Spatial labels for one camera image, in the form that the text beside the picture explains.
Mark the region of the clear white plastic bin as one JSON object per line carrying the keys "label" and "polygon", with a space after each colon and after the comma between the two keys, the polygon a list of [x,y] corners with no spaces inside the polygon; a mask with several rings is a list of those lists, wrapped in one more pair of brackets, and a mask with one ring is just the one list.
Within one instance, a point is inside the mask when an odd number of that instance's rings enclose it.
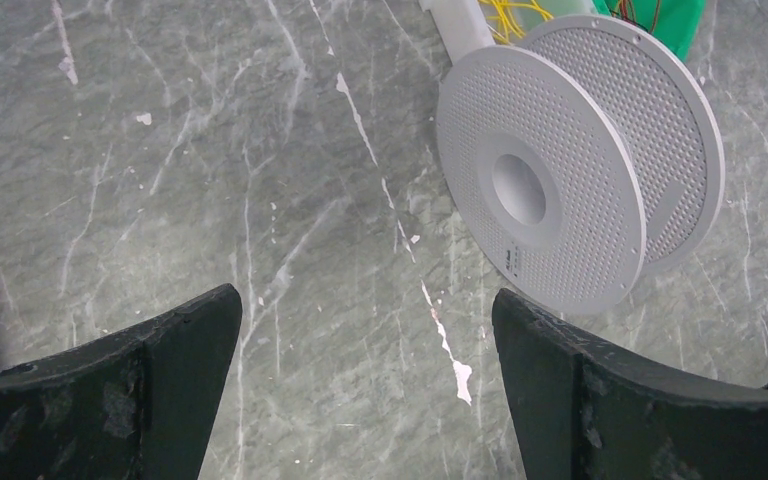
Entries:
{"label": "clear white plastic bin", "polygon": [[557,17],[599,14],[592,0],[420,0],[452,62],[491,45],[515,45]]}

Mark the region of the grey perforated cable spool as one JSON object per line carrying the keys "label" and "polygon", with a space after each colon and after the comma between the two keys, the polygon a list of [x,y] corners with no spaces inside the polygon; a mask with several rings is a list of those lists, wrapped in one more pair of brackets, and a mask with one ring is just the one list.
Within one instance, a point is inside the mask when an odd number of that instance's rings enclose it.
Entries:
{"label": "grey perforated cable spool", "polygon": [[481,250],[532,301],[594,315],[711,230],[725,158],[684,63],[620,19],[567,15],[457,57],[436,111],[444,176]]}

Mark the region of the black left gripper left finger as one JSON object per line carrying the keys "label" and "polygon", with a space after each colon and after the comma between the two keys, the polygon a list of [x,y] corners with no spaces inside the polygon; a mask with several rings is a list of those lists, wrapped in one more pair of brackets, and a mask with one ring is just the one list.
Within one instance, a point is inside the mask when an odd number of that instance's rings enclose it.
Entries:
{"label": "black left gripper left finger", "polygon": [[241,321],[220,285],[164,314],[0,370],[0,479],[195,479]]}

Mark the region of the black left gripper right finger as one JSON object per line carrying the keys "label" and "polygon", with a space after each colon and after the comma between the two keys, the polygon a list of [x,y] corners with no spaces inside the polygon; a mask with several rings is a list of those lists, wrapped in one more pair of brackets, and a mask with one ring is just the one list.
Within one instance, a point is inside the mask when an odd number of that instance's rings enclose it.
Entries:
{"label": "black left gripper right finger", "polygon": [[528,478],[768,479],[768,384],[655,362],[507,289],[492,325]]}

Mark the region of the green plastic bin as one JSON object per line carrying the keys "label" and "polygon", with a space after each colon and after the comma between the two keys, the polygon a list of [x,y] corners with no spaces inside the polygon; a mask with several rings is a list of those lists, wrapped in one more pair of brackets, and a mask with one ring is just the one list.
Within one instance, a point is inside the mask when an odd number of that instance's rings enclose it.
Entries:
{"label": "green plastic bin", "polygon": [[705,0],[595,0],[599,13],[632,23],[685,60],[704,12]]}

